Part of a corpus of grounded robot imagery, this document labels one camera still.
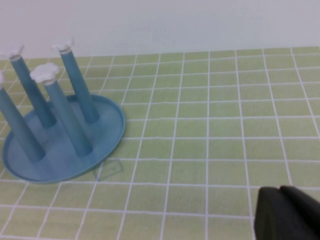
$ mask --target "blue post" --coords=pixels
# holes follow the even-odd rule
[[[3,87],[0,89],[0,110],[30,162],[41,160],[46,155],[44,149]]]
[[[88,124],[92,124],[100,118],[100,115],[94,101],[92,100],[84,77],[80,72],[76,58],[71,50],[69,52],[61,51],[60,55],[65,66],[65,70],[70,78],[84,119]]]
[[[84,157],[91,153],[93,151],[93,146],[58,82],[55,81],[51,84],[44,84],[44,87],[51,98],[53,106],[59,114],[76,154],[79,157]]]
[[[24,59],[20,57],[18,59],[10,59],[10,61],[42,126],[44,128],[53,126],[57,120],[51,112],[51,109],[44,96],[41,94],[37,84],[31,79],[29,69]]]

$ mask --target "green tiled surface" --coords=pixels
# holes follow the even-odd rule
[[[0,240],[251,240],[260,186],[292,184],[320,200],[317,47],[76,59],[89,90],[121,105],[124,138],[100,182],[89,172],[34,185],[0,164]],[[60,58],[26,62],[48,61],[72,93]],[[12,66],[0,70],[26,114]],[[9,131],[0,114],[1,144]]]

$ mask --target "blue round base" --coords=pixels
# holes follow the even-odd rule
[[[126,118],[121,108],[112,100],[92,95],[94,104],[100,113],[100,119],[87,124],[75,95],[67,100],[79,119],[85,133],[92,142],[93,151],[78,157],[57,112],[51,107],[57,123],[43,128],[35,111],[24,116],[33,134],[43,146],[46,155],[36,163],[27,158],[12,132],[5,139],[2,160],[6,170],[15,177],[37,184],[56,183],[78,177],[99,165],[119,144],[126,127]]]

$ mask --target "white peg top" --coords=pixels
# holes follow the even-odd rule
[[[59,52],[68,53],[71,51],[71,47],[75,44],[73,37],[65,38],[61,40],[56,40],[54,44],[51,45],[51,49],[58,50]]]
[[[15,58],[15,57],[19,57],[21,56],[23,50],[25,49],[25,46],[22,45],[22,44],[18,44],[18,45],[15,45],[15,46],[11,46],[10,48],[4,50],[4,51],[1,51],[0,52],[0,55],[3,56],[3,57],[6,57],[6,58]]]
[[[36,83],[44,83],[45,85],[53,84],[56,81],[56,75],[60,72],[60,68],[52,62],[37,66],[31,73],[30,77]]]

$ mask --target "blue cylindrical peg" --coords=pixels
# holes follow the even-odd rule
[[[92,100],[84,77],[82,76],[76,58],[71,50],[74,44],[73,38],[62,44],[54,45],[52,48],[58,49],[65,66],[65,70],[70,78],[75,95],[79,102],[84,119],[88,124],[95,123],[99,118],[99,112]]]
[[[30,78],[29,69],[21,56],[23,49],[24,46],[21,45],[19,48],[9,53],[9,59],[42,126],[44,128],[49,128],[53,126],[57,120],[51,112],[51,109],[44,96],[41,94],[37,84]]]
[[[0,73],[0,79],[2,79],[2,81],[0,81],[0,110],[26,156],[30,162],[35,163],[41,160],[46,153],[16,108],[14,102],[9,97],[7,91],[3,88],[2,83],[4,77],[2,73]]]
[[[31,72],[31,78],[37,83],[44,83],[44,87],[64,125],[76,154],[79,157],[84,157],[93,151],[93,146],[64,95],[64,92],[56,81],[56,74],[58,73],[58,66],[53,63],[47,63],[37,66]]]

